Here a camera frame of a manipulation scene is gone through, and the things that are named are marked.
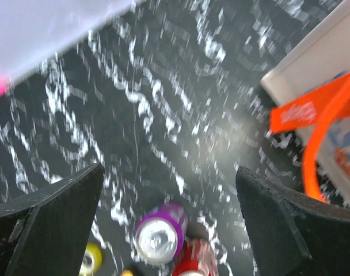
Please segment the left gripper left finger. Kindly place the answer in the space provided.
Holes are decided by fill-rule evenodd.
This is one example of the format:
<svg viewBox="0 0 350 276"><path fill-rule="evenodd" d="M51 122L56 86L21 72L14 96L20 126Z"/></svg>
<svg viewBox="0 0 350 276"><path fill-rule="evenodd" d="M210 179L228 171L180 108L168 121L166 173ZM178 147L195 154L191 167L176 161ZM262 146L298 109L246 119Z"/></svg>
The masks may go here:
<svg viewBox="0 0 350 276"><path fill-rule="evenodd" d="M95 163L0 204L0 275L78 275L103 180Z"/></svg>

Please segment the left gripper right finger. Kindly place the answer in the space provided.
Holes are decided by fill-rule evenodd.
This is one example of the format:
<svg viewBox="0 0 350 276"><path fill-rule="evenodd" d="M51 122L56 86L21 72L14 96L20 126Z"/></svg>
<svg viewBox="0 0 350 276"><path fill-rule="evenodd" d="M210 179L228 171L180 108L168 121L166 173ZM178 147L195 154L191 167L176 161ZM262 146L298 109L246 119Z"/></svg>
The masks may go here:
<svg viewBox="0 0 350 276"><path fill-rule="evenodd" d="M350 275L350 210L239 167L235 185L260 275Z"/></svg>

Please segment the red cola can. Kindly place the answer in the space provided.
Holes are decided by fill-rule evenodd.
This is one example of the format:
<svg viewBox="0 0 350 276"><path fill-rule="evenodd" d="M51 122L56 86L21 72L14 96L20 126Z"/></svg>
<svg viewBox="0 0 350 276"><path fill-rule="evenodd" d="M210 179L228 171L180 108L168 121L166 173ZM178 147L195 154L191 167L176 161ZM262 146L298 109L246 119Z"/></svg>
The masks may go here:
<svg viewBox="0 0 350 276"><path fill-rule="evenodd" d="M218 276L216 254L204 239L188 240L174 265L172 276Z"/></svg>

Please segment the purple soda can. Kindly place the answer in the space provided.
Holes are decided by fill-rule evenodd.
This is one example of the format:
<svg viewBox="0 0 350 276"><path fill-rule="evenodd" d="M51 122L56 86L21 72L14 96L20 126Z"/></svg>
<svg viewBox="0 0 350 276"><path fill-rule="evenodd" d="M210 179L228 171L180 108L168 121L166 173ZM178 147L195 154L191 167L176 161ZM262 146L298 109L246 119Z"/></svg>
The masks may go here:
<svg viewBox="0 0 350 276"><path fill-rule="evenodd" d="M166 202L148 212L137 224L135 245L152 265L169 263L180 254L188 228L188 215L177 202Z"/></svg>

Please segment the beige canvas bag orange handles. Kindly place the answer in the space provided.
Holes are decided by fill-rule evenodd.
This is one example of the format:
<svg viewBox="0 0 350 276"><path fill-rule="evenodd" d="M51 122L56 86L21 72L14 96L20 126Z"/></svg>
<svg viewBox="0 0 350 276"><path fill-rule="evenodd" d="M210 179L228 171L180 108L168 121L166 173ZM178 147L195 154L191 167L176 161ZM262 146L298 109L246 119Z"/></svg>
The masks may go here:
<svg viewBox="0 0 350 276"><path fill-rule="evenodd" d="M271 132L295 131L305 143L305 193L323 200L320 167L350 206L350 1L342 1L260 83L276 103Z"/></svg>

